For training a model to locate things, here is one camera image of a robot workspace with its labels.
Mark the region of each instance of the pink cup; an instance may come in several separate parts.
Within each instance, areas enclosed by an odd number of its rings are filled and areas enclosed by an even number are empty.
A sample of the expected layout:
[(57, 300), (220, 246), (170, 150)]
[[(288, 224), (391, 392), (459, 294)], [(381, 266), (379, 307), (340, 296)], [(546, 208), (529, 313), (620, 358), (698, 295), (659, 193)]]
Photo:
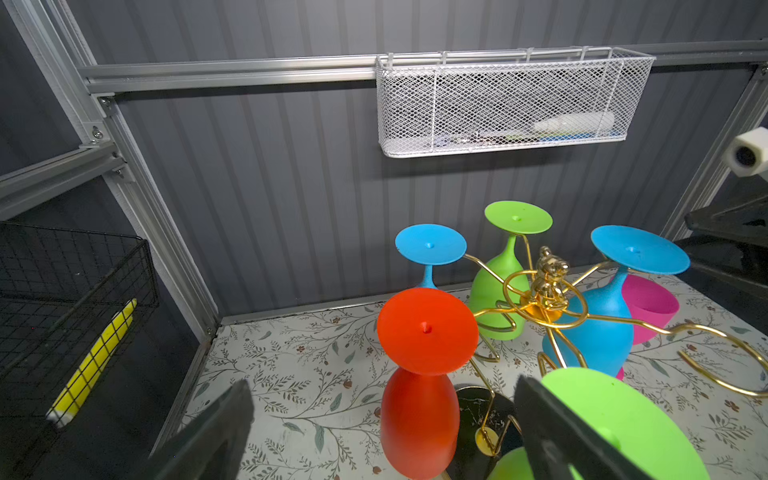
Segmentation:
[[(632, 318), (664, 328), (680, 310), (680, 303), (669, 290), (643, 278), (629, 275), (621, 289), (624, 302)], [(647, 342), (656, 336), (653, 330), (634, 327), (634, 345)]]

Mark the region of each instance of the floral tabletop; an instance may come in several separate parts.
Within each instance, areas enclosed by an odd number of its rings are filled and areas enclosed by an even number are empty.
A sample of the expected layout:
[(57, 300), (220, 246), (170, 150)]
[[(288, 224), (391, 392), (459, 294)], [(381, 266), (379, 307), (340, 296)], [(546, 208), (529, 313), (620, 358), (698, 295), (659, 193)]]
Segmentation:
[[(610, 270), (593, 274), (583, 290), (603, 286)], [(680, 301), (672, 325), (713, 326), (746, 340), (763, 355), (768, 340), (741, 319), (673, 276), (649, 275)], [(466, 301), (467, 290), (452, 292)], [(305, 313), (218, 331), (184, 423), (233, 382), (246, 379), (255, 408), (239, 480), (403, 478), (379, 443), (382, 392), (396, 365), (376, 335), (382, 303)], [(540, 378), (536, 354), (542, 331), (530, 323), (511, 342), (495, 342), (501, 363), (484, 364), (494, 387), (512, 397), (521, 374)], [(697, 375), (696, 361), (738, 386), (764, 389), (765, 374), (746, 353), (719, 337), (656, 336), (633, 348), (624, 381), (663, 409), (699, 452), (711, 478), (768, 479), (768, 401), (749, 399)], [(452, 381), (481, 385), (469, 367)]]

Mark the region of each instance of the white bottle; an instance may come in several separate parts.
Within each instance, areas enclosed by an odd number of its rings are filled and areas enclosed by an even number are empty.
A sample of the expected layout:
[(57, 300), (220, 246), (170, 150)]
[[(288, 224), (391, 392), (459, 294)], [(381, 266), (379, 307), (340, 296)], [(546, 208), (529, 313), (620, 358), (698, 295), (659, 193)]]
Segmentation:
[(589, 111), (583, 114), (564, 114), (533, 124), (537, 134), (596, 134), (607, 135), (614, 126), (614, 112)]

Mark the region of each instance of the wire basket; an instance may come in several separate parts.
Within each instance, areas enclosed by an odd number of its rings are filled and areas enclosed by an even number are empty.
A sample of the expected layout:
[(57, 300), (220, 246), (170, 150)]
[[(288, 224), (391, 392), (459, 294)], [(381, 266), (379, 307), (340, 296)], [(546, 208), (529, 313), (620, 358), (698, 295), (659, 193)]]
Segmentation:
[(621, 141), (655, 57), (615, 47), (380, 55), (388, 157)]
[(146, 240), (0, 223), (0, 477), (32, 474), (158, 303)]

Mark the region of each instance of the yellow marker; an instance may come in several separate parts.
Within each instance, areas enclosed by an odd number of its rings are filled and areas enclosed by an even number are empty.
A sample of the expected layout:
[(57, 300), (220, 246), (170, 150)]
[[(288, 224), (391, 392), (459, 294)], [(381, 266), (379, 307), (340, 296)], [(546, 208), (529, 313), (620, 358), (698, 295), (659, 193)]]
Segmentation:
[(77, 372), (67, 382), (46, 417), (61, 428), (72, 421), (82, 408), (88, 394), (96, 385), (99, 375), (104, 371), (118, 343), (125, 337), (128, 327), (134, 321), (136, 299), (125, 304), (121, 312), (115, 313), (112, 321), (96, 339), (91, 351), (78, 367)]

